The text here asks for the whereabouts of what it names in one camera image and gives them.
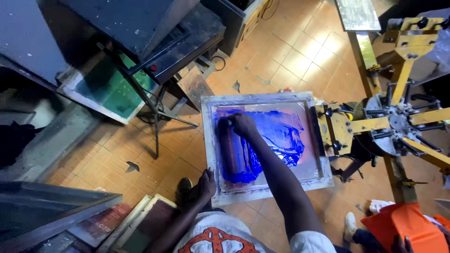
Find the screen printing frame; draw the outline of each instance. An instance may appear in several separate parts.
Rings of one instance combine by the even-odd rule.
[[[229,96],[204,96],[201,97],[203,132],[205,136],[205,149],[207,166],[214,168],[214,176],[216,179],[216,194],[212,198],[212,206],[218,207],[235,202],[246,202],[256,199],[270,198],[272,193],[268,186],[252,190],[243,190],[240,192],[221,193],[219,169],[221,165],[221,155],[219,151],[219,143],[214,138],[214,115],[213,109],[220,106],[236,106],[248,104],[275,104],[275,103],[291,103],[298,102],[305,105],[306,116],[308,119],[308,128],[311,129],[311,139],[317,140],[320,131],[317,125],[315,114],[315,102],[311,91],[304,92],[285,92],[274,94],[258,94],[258,95],[229,95]],[[302,181],[301,185],[305,191],[321,189],[334,186],[333,176],[328,158],[324,152],[321,152],[320,144],[313,141],[314,154],[317,159],[317,166],[320,172],[319,179]]]

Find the blue ink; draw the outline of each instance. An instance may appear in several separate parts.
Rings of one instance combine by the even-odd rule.
[[[256,123],[259,133],[267,140],[270,148],[288,166],[296,166],[302,158],[304,144],[300,139],[303,131],[298,115],[278,111],[245,112],[239,109],[216,111],[217,135],[223,158],[222,176],[232,183],[249,183],[262,172],[261,164],[251,145],[233,132],[228,125],[228,115],[245,113]]]

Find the white shoe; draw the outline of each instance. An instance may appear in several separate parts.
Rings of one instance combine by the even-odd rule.
[[[353,235],[356,232],[356,219],[355,215],[352,212],[348,212],[345,214],[345,233],[344,233],[344,239],[352,243],[353,242]]]

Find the sneaker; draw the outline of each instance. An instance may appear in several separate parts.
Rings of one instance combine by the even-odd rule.
[[[344,239],[345,241],[352,243],[353,235],[356,232],[356,219],[355,215],[352,212],[348,212],[345,214],[345,233]]]
[[[187,177],[182,178],[178,183],[175,195],[179,202],[178,205],[183,205],[187,202],[191,189],[192,181]]]

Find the tiled floor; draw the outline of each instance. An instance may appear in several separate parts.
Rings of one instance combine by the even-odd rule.
[[[261,20],[234,56],[225,60],[226,67],[207,80],[216,95],[238,94],[232,88],[237,81],[241,94],[273,93],[289,87],[293,91],[313,91],[317,98],[327,102],[360,101],[365,97],[338,15],[333,7],[319,0],[281,0],[273,17]],[[180,115],[202,123],[201,114],[187,105]],[[444,132],[429,131],[424,135],[444,152],[448,150],[450,139],[443,137]],[[153,137],[153,127],[137,118],[124,127],[105,122],[61,161],[60,168],[47,182],[90,190],[101,186],[122,193],[131,205],[145,194],[159,193],[173,200],[181,178],[189,177],[197,183],[206,168],[203,128],[169,121],[160,132],[157,160],[153,158],[156,151]],[[140,172],[125,173],[127,161],[138,164]],[[349,163],[350,160],[341,158],[332,164],[339,169]],[[403,163],[408,177],[429,182],[417,186],[416,191],[423,213],[433,215],[433,199],[450,196],[448,190],[441,190],[440,172],[413,156],[404,158]],[[356,173],[350,183],[343,184],[335,178],[333,188],[307,192],[334,244],[344,245],[346,212],[352,211],[359,220],[365,216],[371,199],[393,201],[382,159],[375,168],[365,164],[361,171],[363,180]],[[269,248],[289,251],[283,216],[273,198],[234,203],[224,210],[242,219]],[[361,252],[358,245],[352,244],[350,248]]]

